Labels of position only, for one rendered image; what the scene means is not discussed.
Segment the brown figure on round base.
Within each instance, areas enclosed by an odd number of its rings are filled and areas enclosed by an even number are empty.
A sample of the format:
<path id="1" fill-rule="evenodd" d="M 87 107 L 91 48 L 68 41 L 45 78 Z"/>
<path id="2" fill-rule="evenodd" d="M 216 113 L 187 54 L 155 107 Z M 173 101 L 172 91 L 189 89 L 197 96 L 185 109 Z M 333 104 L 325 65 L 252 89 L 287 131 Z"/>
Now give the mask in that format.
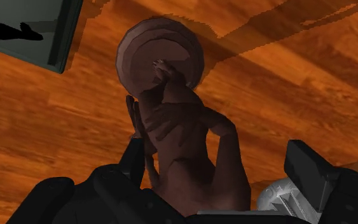
<path id="1" fill-rule="evenodd" d="M 119 43 L 116 70 L 154 192 L 184 216 L 249 210 L 237 129 L 195 93 L 204 70 L 195 34 L 168 18 L 143 20 Z"/>

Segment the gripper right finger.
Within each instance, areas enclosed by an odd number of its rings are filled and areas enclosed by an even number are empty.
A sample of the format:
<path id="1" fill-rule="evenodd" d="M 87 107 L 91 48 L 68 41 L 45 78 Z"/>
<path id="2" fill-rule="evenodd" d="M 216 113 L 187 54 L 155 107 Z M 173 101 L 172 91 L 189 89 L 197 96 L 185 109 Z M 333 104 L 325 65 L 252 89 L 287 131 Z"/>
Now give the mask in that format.
<path id="1" fill-rule="evenodd" d="M 358 224 L 358 172 L 335 167 L 305 142 L 287 143 L 284 171 L 310 205 L 318 224 Z"/>

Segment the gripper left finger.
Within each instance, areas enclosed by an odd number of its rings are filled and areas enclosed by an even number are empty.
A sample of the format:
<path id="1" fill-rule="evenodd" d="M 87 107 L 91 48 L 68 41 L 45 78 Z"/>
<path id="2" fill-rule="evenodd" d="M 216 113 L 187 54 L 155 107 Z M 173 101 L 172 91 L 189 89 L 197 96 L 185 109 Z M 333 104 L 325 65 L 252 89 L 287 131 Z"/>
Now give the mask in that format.
<path id="1" fill-rule="evenodd" d="M 82 183 L 40 181 L 6 224 L 188 224 L 150 189 L 141 189 L 144 142 L 131 139 L 118 164 L 94 169 Z"/>

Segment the dark grey robot stand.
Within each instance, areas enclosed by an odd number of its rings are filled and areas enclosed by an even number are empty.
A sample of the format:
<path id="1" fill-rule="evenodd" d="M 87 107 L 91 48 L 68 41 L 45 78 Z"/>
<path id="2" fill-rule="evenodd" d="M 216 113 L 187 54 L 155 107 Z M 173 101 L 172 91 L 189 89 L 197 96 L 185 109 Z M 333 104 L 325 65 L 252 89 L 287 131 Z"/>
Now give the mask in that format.
<path id="1" fill-rule="evenodd" d="M 0 52 L 63 73 L 83 0 L 0 0 Z"/>

